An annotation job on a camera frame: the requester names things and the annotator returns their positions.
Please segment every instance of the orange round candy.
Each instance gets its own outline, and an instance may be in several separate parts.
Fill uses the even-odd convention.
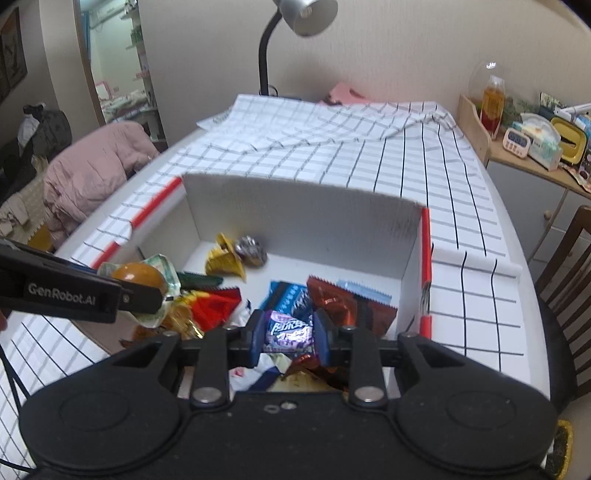
[[[128,263],[122,265],[113,272],[111,278],[155,287],[160,290],[162,295],[165,295],[168,291],[168,284],[163,275],[152,265],[145,263]]]

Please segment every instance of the desk lamp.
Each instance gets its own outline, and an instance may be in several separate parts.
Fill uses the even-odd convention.
[[[339,10],[336,0],[273,0],[277,12],[271,18],[259,45],[259,76],[261,95],[269,95],[267,73],[267,45],[269,38],[282,18],[300,37],[313,37],[326,30],[333,22]]]

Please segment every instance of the silver foil ball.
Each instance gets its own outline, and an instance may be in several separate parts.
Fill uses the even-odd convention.
[[[245,265],[262,267],[267,263],[267,252],[263,249],[261,244],[250,235],[242,236],[236,240],[234,243],[234,251],[242,259]]]

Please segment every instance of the bottle of amber liquid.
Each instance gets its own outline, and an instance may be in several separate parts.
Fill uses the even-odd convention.
[[[482,94],[480,121],[493,140],[499,133],[503,108],[505,108],[505,81],[491,75]]]

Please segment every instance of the checkered tablecloth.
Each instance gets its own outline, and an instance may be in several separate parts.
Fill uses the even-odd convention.
[[[380,192],[431,213],[433,340],[530,381],[517,285],[482,166],[451,114],[434,102],[324,106],[239,96],[227,118],[179,149],[83,241],[71,260],[92,265],[131,236],[131,220],[186,172],[292,179]],[[28,315],[7,347],[30,391],[105,357],[68,320]],[[0,450],[31,462],[0,377]],[[18,472],[0,467],[11,480]]]

